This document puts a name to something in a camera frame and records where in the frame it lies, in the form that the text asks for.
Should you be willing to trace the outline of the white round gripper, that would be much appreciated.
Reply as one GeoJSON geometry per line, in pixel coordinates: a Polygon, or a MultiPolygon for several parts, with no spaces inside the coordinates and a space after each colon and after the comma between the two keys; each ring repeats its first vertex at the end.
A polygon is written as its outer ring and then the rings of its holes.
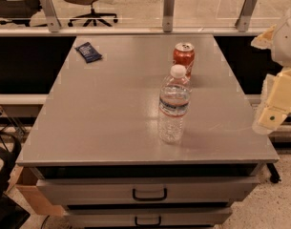
{"type": "Polygon", "coordinates": [[[276,25],[251,41],[261,50],[271,49],[272,59],[283,68],[277,75],[266,75],[252,129],[260,135],[276,131],[291,114],[291,7],[276,25]]]}

